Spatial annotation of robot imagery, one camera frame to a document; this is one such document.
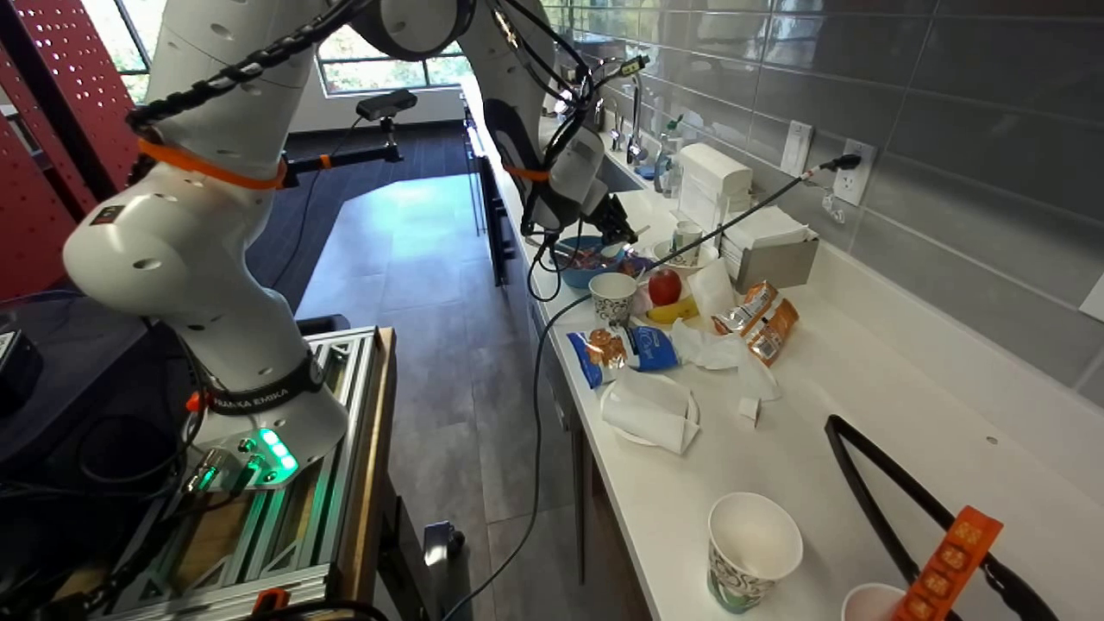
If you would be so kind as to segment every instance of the gray tiled wall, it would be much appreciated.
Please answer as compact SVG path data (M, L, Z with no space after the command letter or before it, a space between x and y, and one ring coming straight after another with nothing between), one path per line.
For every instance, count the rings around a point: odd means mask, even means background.
M1102 0L561 0L555 18L653 56L650 127L698 109L761 189L784 182L787 120L813 124L812 158L876 144L848 223L823 185L784 208L1104 402L1104 323L1081 312L1104 277Z

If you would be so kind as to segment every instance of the paper cup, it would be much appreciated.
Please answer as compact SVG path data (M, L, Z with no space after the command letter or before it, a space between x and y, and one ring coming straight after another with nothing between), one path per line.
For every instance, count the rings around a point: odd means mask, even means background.
M889 582L858 582L845 592L840 617L843 621L894 621L894 607L905 596Z
M706 518L712 592L730 614L760 607L804 557L796 522L771 497L716 497Z
M593 297L598 316L605 316L610 323L624 323L635 305L635 290L637 290L637 280L631 280L624 271L593 277L590 297Z

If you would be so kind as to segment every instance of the wall socket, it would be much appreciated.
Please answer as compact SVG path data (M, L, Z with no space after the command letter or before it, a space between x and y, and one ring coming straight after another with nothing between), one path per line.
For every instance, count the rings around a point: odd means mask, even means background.
M806 144L813 141L813 127L812 124L802 124L802 120L789 120L789 132L787 132L787 147L784 147L784 160L779 167L787 174L802 174L804 172L804 160L806 160Z
M854 203L848 203L848 200L843 200L836 191L822 195L822 208L843 228L851 220L851 210L854 210Z
M843 154L858 154L863 160L854 167L840 167L836 182L830 182L830 191L840 200L863 203L876 147L867 144L867 141L845 137L843 141Z

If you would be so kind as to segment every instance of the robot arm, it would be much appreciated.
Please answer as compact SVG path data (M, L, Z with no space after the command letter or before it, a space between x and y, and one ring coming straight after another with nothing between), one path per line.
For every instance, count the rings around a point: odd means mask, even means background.
M537 144L552 66L537 0L168 0L154 103L129 118L151 167L89 210L64 240L64 267L94 298L166 321L202 367L196 444L217 462L208 490L278 487L345 433L288 298L245 267L284 185L284 137L312 71L300 52L343 25L397 57L459 37L505 160L547 172L521 182L527 220L559 233L605 208L593 132L576 124L552 154Z

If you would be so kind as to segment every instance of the workbench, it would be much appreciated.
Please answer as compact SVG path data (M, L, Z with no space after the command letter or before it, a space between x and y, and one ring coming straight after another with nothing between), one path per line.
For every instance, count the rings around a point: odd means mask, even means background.
M499 160L495 180L519 255L530 262L534 244L519 228L521 195ZM653 189L622 191L622 203L635 228L673 208ZM547 294L552 280L537 277L534 290ZM730 377L687 364L670 372L689 387L703 421L684 458L624 442L601 418L601 390L588 387L565 341L565 329L601 323L593 305L578 302L552 326L569 387L561 398L576 411L578 444L590 450L584 462L598 465L610 497L650 614L670 621L730 617L706 592L706 508L730 490L779 501L804 530L802 569L744 617L836 621L848 586L905 586L830 458L823 421L843 415L952 510L975 504L1001 518L1005 534L994 550L1058 617L1098 617L1102 405L843 248L822 244L812 280L787 285L784 297L796 302L802 323L775 364L744 364ZM576 294L561 290L555 298L534 302L537 323L572 298ZM760 425L736 411L738 396L761 398ZM872 492L912 554L926 562L941 530L889 484L876 480ZM972 579L960 614L1012 617L983 579Z

